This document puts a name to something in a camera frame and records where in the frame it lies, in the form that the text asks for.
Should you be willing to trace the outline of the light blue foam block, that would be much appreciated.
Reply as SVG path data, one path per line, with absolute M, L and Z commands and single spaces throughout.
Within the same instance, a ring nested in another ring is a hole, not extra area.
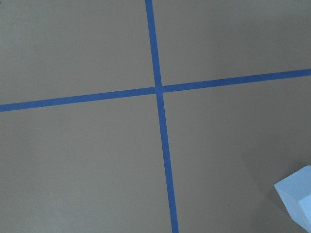
M 311 167 L 305 166 L 274 184 L 291 219 L 311 231 Z

